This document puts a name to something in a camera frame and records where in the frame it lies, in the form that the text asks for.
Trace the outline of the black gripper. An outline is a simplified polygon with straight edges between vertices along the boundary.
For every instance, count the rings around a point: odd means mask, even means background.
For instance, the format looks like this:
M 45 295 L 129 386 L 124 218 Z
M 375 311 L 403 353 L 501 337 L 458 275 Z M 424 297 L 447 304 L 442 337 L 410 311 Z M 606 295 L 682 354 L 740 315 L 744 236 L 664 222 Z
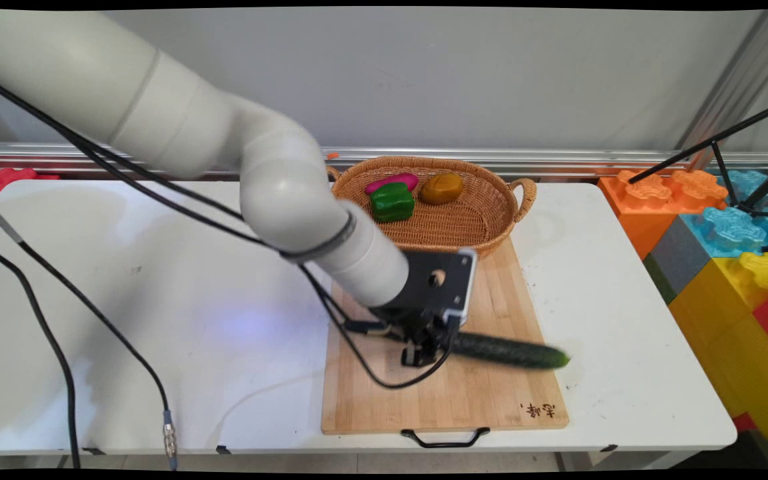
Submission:
M 387 326 L 384 337 L 406 343 L 401 354 L 403 367 L 424 367 L 438 361 L 442 343 L 457 336 L 457 320 L 447 308 L 372 307 L 371 314 Z

